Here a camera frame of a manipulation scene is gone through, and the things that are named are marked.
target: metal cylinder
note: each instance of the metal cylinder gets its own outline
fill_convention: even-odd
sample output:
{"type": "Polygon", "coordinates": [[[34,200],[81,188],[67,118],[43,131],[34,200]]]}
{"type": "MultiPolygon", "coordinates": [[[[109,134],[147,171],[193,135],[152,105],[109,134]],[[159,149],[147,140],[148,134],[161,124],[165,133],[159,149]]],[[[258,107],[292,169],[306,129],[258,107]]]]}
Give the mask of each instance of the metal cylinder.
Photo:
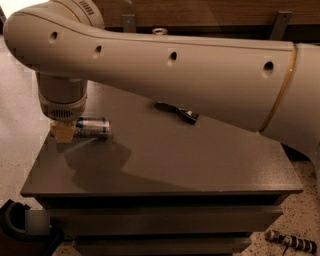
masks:
{"type": "Polygon", "coordinates": [[[265,239],[270,242],[275,242],[275,243],[293,247],[299,251],[310,252],[310,253],[317,252],[317,244],[314,241],[309,241],[309,240],[297,238],[295,236],[282,234],[278,231],[269,230],[268,232],[265,233],[265,239]]]}
{"type": "Polygon", "coordinates": [[[152,29],[152,34],[159,35],[159,36],[168,35],[168,29],[166,29],[166,28],[154,28],[154,29],[152,29]]]}
{"type": "Polygon", "coordinates": [[[100,138],[111,137],[110,120],[105,117],[80,117],[76,122],[74,138],[100,138]]]}

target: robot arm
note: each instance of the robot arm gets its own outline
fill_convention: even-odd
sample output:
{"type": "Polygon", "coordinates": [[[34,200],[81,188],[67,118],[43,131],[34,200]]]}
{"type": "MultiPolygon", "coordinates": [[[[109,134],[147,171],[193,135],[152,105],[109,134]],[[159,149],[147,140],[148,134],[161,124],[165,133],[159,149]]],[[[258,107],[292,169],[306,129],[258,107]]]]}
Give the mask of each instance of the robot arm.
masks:
{"type": "Polygon", "coordinates": [[[83,113],[93,80],[259,131],[317,159],[320,48],[101,28],[90,0],[49,1],[5,24],[9,50],[36,71],[43,113],[62,130],[83,113]]]}

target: small black tool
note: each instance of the small black tool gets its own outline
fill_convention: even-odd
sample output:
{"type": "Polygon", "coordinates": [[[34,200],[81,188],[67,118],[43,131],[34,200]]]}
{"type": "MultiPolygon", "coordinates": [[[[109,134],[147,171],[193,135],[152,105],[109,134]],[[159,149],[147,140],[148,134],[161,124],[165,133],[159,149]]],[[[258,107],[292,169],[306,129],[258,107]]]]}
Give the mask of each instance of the small black tool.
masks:
{"type": "Polygon", "coordinates": [[[169,105],[169,104],[161,102],[161,101],[157,101],[154,106],[156,109],[158,109],[160,111],[167,111],[167,112],[172,112],[172,113],[177,114],[182,120],[184,120],[185,122],[187,122],[189,124],[195,124],[197,122],[198,117],[199,117],[198,113],[195,113],[191,110],[178,108],[176,106],[169,105]]]}

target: floor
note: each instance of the floor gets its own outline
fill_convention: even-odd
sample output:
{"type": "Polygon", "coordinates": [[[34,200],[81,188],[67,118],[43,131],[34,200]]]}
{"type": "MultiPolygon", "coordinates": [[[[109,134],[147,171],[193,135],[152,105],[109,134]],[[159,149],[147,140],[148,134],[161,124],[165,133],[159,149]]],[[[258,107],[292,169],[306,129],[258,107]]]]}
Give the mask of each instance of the floor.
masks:
{"type": "MultiPolygon", "coordinates": [[[[0,205],[10,198],[40,209],[34,200],[22,198],[19,193],[48,132],[49,121],[39,108],[33,72],[13,59],[1,35],[0,59],[0,205]],[[12,83],[12,76],[20,76],[23,82],[12,83]]],[[[270,228],[303,239],[320,240],[314,166],[300,154],[290,151],[288,155],[305,189],[286,199],[282,204],[284,215],[270,228]]],[[[263,233],[254,233],[251,239],[252,245],[236,256],[280,256],[285,249],[266,242],[263,233]]],[[[66,243],[54,255],[80,254],[66,243]]],[[[289,249],[286,255],[307,254],[289,249]]]]}

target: gray platform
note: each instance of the gray platform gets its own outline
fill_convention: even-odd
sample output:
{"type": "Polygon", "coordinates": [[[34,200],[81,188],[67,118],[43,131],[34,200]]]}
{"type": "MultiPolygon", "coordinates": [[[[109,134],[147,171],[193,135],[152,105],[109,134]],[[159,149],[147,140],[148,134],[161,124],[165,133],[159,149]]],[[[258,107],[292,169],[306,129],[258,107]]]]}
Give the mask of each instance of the gray platform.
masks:
{"type": "Polygon", "coordinates": [[[299,192],[279,143],[200,116],[189,125],[154,101],[89,87],[87,115],[111,119],[112,141],[49,137],[24,196],[217,195],[299,192]]]}
{"type": "Polygon", "coordinates": [[[302,191],[280,144],[205,116],[190,125],[153,104],[91,83],[86,115],[109,117],[112,140],[43,145],[21,194],[78,237],[80,252],[239,252],[302,191]]]}

